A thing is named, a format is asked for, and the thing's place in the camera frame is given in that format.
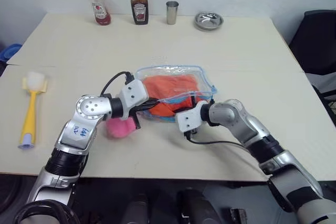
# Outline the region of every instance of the ketchup bottle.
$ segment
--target ketchup bottle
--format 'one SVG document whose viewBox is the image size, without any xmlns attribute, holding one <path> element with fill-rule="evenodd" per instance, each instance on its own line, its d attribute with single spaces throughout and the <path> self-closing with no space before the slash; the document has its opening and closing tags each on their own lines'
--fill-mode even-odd
<svg viewBox="0 0 336 224">
<path fill-rule="evenodd" d="M 133 19 L 136 25 L 148 23 L 148 0 L 131 0 Z"/>
<path fill-rule="evenodd" d="M 99 25 L 106 26 L 111 23 L 111 16 L 107 11 L 103 0 L 91 0 L 93 13 Z"/>
</svg>

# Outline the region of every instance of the yellow handle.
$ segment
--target yellow handle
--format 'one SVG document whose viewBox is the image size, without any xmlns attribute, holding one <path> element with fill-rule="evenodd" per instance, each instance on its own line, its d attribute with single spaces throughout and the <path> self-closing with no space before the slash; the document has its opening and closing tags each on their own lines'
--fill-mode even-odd
<svg viewBox="0 0 336 224">
<path fill-rule="evenodd" d="M 25 119 L 25 124 L 22 128 L 19 148 L 28 149 L 34 147 L 35 144 L 35 101 L 38 91 L 29 91 L 30 102 Z"/>
</svg>

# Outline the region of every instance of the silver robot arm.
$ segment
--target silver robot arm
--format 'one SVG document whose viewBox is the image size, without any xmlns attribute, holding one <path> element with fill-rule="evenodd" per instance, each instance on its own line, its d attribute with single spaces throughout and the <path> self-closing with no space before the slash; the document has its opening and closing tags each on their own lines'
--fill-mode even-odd
<svg viewBox="0 0 336 224">
<path fill-rule="evenodd" d="M 144 85 L 137 79 L 125 85 L 117 98 L 82 96 L 74 116 L 63 127 L 51 158 L 42 167 L 27 203 L 51 199 L 67 205 L 85 167 L 97 125 L 109 118 L 127 119 L 132 108 L 148 99 Z"/>
<path fill-rule="evenodd" d="M 228 128 L 259 162 L 260 169 L 272 175 L 268 186 L 285 211 L 294 211 L 301 224 L 336 223 L 336 203 L 323 197 L 315 178 L 240 101 L 213 104 L 201 101 L 195 108 L 178 113 L 176 120 L 182 132 L 197 128 L 203 121 Z"/>
</svg>

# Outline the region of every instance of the white brush head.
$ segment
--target white brush head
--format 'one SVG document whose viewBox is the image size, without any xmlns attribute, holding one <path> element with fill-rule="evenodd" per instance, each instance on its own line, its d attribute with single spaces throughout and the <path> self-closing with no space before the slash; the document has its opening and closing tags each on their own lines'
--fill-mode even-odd
<svg viewBox="0 0 336 224">
<path fill-rule="evenodd" d="M 41 91 L 45 86 L 45 75 L 38 72 L 28 72 L 27 89 L 32 91 Z"/>
</svg>

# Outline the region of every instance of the yellow brush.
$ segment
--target yellow brush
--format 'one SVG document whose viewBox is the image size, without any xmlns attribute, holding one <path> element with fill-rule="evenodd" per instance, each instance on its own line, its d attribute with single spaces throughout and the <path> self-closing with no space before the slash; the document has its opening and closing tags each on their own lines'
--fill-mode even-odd
<svg viewBox="0 0 336 224">
<path fill-rule="evenodd" d="M 47 80 L 44 74 L 29 72 L 27 77 L 23 79 L 23 89 L 30 93 L 29 108 L 27 111 L 25 124 L 22 128 L 19 148 L 28 149 L 34 147 L 35 144 L 35 101 L 36 95 L 47 90 Z"/>
</svg>

